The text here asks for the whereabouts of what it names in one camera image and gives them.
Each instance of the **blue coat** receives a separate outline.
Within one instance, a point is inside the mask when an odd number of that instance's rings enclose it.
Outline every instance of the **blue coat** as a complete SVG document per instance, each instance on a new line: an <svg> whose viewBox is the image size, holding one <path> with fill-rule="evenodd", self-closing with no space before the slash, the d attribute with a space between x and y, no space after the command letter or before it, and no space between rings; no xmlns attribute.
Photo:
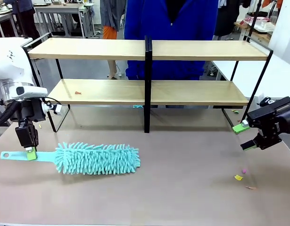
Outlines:
<svg viewBox="0 0 290 226"><path fill-rule="evenodd" d="M18 13L18 9L15 5L15 0L4 0L5 4L11 4L13 8L13 14ZM25 12L33 8L32 0L18 0L20 12Z"/></svg>
<svg viewBox="0 0 290 226"><path fill-rule="evenodd" d="M166 0L128 0L124 36L130 40L212 40L218 0L186 0L170 23ZM153 80L198 80L204 61L153 61ZM144 62L128 61L130 80L144 79Z"/></svg>

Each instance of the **person in background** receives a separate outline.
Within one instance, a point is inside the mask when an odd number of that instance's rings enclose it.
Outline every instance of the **person in background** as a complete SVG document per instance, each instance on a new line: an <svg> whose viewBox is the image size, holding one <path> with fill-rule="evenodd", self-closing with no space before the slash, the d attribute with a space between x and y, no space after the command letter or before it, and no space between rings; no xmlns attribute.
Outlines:
<svg viewBox="0 0 290 226"><path fill-rule="evenodd" d="M120 28L121 17L125 13L126 0L100 0L103 39L116 39ZM108 60L109 79L117 79L116 61Z"/></svg>
<svg viewBox="0 0 290 226"><path fill-rule="evenodd" d="M19 5L19 12L21 15L22 21L19 21L18 16L18 9L15 5L16 0L0 0L0 4L5 3L11 4L13 8L13 14L16 17L16 20L19 22L19 27L21 31L25 31L25 34L32 38L33 40L40 37L39 32L37 31L35 21L33 19L33 15L35 13L35 10L33 8L32 0L18 0Z"/></svg>
<svg viewBox="0 0 290 226"><path fill-rule="evenodd" d="M244 8L250 6L251 0L225 0L225 4L218 4L218 14L214 35L220 40L221 37L232 33L235 22L239 16L240 5Z"/></svg>
<svg viewBox="0 0 290 226"><path fill-rule="evenodd" d="M124 36L130 40L212 40L218 0L128 0ZM153 80L199 80L204 61L153 61ZM126 75L143 80L144 62L128 61Z"/></svg>

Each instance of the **teal plastic handle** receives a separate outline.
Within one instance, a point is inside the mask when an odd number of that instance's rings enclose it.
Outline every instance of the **teal plastic handle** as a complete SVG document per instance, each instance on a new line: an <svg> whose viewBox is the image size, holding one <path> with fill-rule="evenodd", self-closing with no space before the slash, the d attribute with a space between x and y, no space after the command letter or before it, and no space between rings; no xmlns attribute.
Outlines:
<svg viewBox="0 0 290 226"><path fill-rule="evenodd" d="M55 162L56 152L36 152L37 159L32 161ZM26 152L1 152L0 159L28 161Z"/></svg>

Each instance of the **beige tabletop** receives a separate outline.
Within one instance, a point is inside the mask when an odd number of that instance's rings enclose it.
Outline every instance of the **beige tabletop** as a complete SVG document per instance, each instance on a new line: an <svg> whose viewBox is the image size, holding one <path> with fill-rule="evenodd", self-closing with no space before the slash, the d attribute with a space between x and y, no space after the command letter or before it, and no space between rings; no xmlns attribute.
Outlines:
<svg viewBox="0 0 290 226"><path fill-rule="evenodd" d="M232 115L233 121L241 115ZM62 175L53 163L0 160L0 222L54 225L290 226L290 150L244 152L221 110L74 107L58 133L40 122L38 151L59 142L130 144L141 167L120 176ZM1 151L20 151L15 123ZM247 169L242 181L234 178ZM245 186L255 186L248 190Z"/></svg>

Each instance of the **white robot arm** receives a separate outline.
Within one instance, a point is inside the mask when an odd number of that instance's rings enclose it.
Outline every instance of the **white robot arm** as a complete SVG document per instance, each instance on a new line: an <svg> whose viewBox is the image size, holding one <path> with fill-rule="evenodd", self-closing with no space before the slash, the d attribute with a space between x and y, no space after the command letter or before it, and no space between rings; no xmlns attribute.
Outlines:
<svg viewBox="0 0 290 226"><path fill-rule="evenodd" d="M19 46L0 47L0 82L3 101L6 103L47 96L46 88L34 86L31 66Z"/></svg>
<svg viewBox="0 0 290 226"><path fill-rule="evenodd" d="M0 116L0 124L8 119L18 122L16 133L21 146L35 153L38 132L33 121L44 121L49 110L59 113L56 109L60 111L61 105L42 101L42 97L47 96L47 89L34 86L32 75L29 60L21 47L0 47L0 104L7 106Z"/></svg>

